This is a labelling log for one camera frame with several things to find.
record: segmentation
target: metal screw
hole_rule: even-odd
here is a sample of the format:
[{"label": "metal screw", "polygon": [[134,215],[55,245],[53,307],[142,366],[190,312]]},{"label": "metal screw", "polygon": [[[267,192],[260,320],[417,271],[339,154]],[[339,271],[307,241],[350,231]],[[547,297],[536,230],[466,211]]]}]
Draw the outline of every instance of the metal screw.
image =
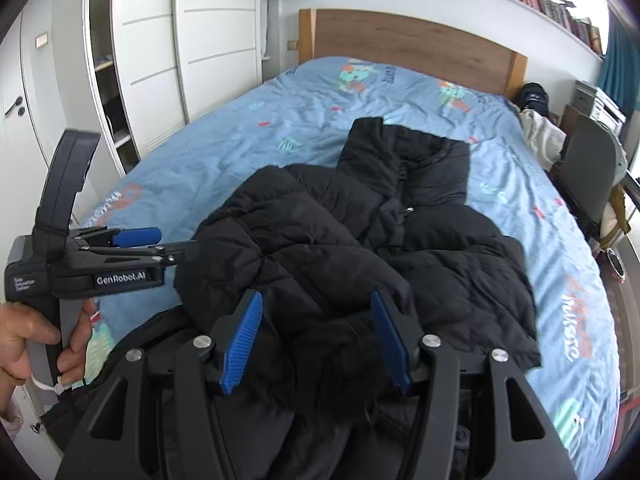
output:
[{"label": "metal screw", "polygon": [[442,340],[435,334],[427,334],[422,337],[422,344],[429,348],[437,348],[442,344]]},{"label": "metal screw", "polygon": [[491,350],[491,358],[499,363],[505,363],[509,360],[509,354],[507,354],[507,351],[502,348],[496,348]]},{"label": "metal screw", "polygon": [[208,335],[199,335],[193,340],[196,348],[209,348],[211,346],[211,338]]},{"label": "metal screw", "polygon": [[142,350],[140,348],[132,348],[127,352],[126,358],[130,363],[140,361],[142,359]]}]

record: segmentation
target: chair backrest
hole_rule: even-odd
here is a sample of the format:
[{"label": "chair backrest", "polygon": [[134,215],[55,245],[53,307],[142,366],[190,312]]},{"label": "chair backrest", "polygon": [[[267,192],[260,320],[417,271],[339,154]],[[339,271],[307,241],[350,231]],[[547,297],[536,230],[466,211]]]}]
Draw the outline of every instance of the chair backrest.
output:
[{"label": "chair backrest", "polygon": [[580,115],[566,149],[559,180],[588,218],[600,224],[613,188],[616,139],[602,126]]}]

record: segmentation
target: blue bedsheet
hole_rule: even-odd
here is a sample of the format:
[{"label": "blue bedsheet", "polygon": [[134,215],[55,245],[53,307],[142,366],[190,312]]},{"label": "blue bedsheet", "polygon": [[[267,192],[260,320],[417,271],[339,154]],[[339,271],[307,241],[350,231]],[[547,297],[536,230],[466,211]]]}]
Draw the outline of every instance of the blue bedsheet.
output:
[{"label": "blue bedsheet", "polygon": [[[85,225],[158,226],[164,242],[188,239],[258,168],[334,166],[351,123],[366,116],[470,144],[467,203],[526,252],[543,359],[527,378],[579,477],[594,478],[609,453],[620,393],[613,320],[598,266],[504,98],[395,66],[314,60],[176,133]],[[172,270],[167,278],[162,288],[101,298],[93,352],[179,304]]]}]

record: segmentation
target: bed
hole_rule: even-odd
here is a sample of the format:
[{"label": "bed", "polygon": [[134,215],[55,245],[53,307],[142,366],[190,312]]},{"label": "bed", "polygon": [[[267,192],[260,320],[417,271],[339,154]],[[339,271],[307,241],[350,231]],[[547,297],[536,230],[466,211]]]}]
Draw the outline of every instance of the bed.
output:
[{"label": "bed", "polygon": [[[590,249],[505,99],[522,85],[526,58],[445,25],[356,10],[301,10],[299,46],[299,66],[188,124],[84,225],[158,226],[164,242],[190,238],[258,168],[334,166],[359,117],[464,140],[467,203],[526,252],[543,357],[527,379],[579,478],[594,478],[620,396],[614,323]],[[161,288],[100,298],[87,380],[126,333],[180,303],[173,276]]]}]

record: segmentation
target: blue gripper pad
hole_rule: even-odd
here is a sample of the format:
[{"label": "blue gripper pad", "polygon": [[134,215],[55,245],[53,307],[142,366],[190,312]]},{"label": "blue gripper pad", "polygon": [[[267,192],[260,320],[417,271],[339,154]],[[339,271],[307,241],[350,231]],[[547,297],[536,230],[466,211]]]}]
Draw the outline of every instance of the blue gripper pad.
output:
[{"label": "blue gripper pad", "polygon": [[155,245],[161,238],[162,233],[157,227],[123,229],[111,237],[111,245],[114,247],[141,247]]},{"label": "blue gripper pad", "polygon": [[392,320],[392,314],[395,313],[400,315],[387,292],[376,291],[371,295],[371,319],[382,348],[386,370],[394,384],[405,395],[411,388],[413,381],[409,375],[409,353],[402,342],[395,322]]},{"label": "blue gripper pad", "polygon": [[240,319],[226,349],[224,369],[220,377],[220,388],[225,395],[229,395],[242,380],[244,368],[262,321],[262,294],[254,290],[247,291],[232,318],[236,316]]}]

